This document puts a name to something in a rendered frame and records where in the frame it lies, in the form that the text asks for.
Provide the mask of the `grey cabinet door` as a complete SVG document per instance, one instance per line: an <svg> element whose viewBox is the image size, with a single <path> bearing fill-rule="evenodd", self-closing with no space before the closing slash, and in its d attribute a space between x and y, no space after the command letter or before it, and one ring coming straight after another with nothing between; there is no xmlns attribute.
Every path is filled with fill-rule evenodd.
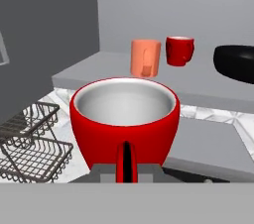
<svg viewBox="0 0 254 224"><path fill-rule="evenodd" d="M254 182L254 161L232 125L180 118L165 168Z"/></svg>
<svg viewBox="0 0 254 224"><path fill-rule="evenodd" d="M99 50L97 0L0 0L0 124L53 90L52 76Z"/></svg>

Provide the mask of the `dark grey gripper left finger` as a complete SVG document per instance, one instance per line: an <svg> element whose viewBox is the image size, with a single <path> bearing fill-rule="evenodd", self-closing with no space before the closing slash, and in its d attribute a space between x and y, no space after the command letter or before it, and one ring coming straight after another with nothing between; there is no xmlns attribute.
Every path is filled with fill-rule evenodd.
<svg viewBox="0 0 254 224"><path fill-rule="evenodd" d="M88 174L74 179L72 183L114 183L115 180L115 165L96 164Z"/></svg>

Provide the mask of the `small red mug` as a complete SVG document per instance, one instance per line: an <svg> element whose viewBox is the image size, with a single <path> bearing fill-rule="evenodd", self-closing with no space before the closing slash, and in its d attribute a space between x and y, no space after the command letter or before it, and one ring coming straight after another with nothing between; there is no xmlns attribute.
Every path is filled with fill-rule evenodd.
<svg viewBox="0 0 254 224"><path fill-rule="evenodd" d="M194 52L194 38L167 37L166 58L167 64L172 66L185 66L192 58Z"/></svg>

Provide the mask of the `large red cup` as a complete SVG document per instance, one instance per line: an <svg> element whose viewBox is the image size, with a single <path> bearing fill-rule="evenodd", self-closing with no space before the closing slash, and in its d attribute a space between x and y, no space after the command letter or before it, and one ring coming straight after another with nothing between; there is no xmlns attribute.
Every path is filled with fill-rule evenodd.
<svg viewBox="0 0 254 224"><path fill-rule="evenodd" d="M136 182L139 165L165 162L179 127L180 100L152 80L106 78L80 88L69 115L87 166L114 165L117 182Z"/></svg>

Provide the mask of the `open grey cabinet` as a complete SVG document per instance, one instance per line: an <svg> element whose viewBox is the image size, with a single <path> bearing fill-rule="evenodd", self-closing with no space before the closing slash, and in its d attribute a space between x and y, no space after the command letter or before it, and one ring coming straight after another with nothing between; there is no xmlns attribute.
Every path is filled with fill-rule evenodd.
<svg viewBox="0 0 254 224"><path fill-rule="evenodd" d="M254 46L254 0L97 0L99 47L53 77L59 88L130 73L134 39L168 36L194 39L194 54L182 67L160 63L157 81L182 103L254 113L254 85L218 73L213 51L220 45Z"/></svg>

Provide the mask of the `black bowl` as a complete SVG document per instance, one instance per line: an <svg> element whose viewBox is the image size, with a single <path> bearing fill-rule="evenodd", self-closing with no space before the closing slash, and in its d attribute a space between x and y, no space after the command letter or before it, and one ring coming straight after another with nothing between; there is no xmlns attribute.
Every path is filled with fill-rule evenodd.
<svg viewBox="0 0 254 224"><path fill-rule="evenodd" d="M222 75L254 84L254 47L224 45L214 49L213 64Z"/></svg>

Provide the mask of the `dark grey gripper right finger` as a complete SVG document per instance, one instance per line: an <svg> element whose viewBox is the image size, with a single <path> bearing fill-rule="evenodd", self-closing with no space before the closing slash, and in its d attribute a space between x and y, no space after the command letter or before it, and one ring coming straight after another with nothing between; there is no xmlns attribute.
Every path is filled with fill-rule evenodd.
<svg viewBox="0 0 254 224"><path fill-rule="evenodd" d="M139 182L180 182L179 179L165 174L160 165L143 164L137 166Z"/></svg>

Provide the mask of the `salmon orange cup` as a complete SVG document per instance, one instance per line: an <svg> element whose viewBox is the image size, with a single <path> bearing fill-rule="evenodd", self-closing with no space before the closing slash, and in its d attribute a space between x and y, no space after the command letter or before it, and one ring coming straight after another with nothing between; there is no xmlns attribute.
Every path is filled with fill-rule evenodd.
<svg viewBox="0 0 254 224"><path fill-rule="evenodd" d="M130 72L137 77L155 77L159 70L161 43L157 40L131 42Z"/></svg>

